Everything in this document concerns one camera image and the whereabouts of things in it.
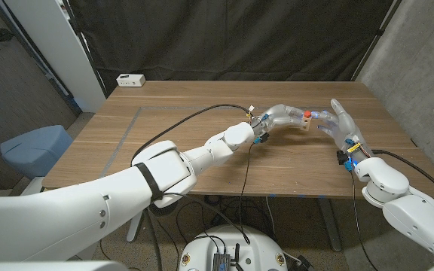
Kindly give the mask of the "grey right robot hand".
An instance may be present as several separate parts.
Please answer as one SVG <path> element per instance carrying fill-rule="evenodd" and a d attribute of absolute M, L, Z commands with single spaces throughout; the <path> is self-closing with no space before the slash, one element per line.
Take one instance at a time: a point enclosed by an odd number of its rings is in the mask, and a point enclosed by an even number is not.
<path fill-rule="evenodd" d="M 373 157 L 374 153 L 367 146 L 359 127 L 342 104 L 337 99 L 332 99 L 331 107 L 334 114 L 328 111 L 311 112 L 312 118 L 324 123 L 317 128 L 332 137 L 338 149 L 347 154 L 355 164 Z"/>

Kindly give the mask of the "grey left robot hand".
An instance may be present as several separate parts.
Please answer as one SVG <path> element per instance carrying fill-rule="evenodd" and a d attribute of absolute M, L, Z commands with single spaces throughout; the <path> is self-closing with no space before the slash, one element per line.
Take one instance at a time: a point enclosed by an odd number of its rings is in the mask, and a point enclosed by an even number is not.
<path fill-rule="evenodd" d="M 311 113 L 292 106 L 278 104 L 257 117 L 250 118 L 253 128 L 254 143 L 266 142 L 269 132 L 276 125 L 296 125 L 299 129 L 308 131 L 311 122 Z"/>

